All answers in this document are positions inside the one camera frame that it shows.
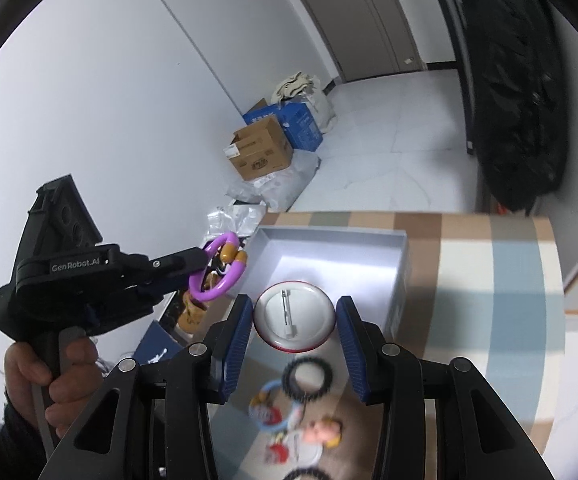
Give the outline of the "person's left hand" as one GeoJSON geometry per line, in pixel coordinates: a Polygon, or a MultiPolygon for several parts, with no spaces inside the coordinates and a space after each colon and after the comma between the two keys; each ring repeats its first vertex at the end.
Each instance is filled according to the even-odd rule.
{"type": "Polygon", "coordinates": [[[15,342],[4,355],[4,380],[10,404],[37,427],[32,387],[46,387],[52,404],[44,411],[44,419],[59,437],[64,436],[103,382],[97,365],[98,351],[89,338],[72,341],[65,348],[65,356],[71,366],[54,379],[48,366],[25,342],[15,342]]]}

